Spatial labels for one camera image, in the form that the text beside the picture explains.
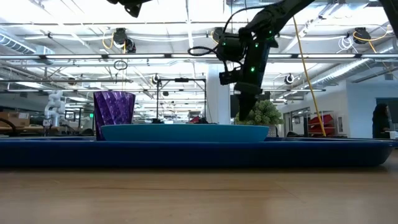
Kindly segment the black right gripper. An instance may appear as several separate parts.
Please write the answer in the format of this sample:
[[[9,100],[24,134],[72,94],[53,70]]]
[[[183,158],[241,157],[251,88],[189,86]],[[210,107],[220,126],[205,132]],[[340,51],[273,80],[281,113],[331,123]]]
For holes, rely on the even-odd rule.
[[[239,120],[245,120],[255,106],[259,94],[262,93],[261,85],[265,72],[265,64],[250,65],[245,63],[240,69],[240,77],[234,89],[240,91]]]

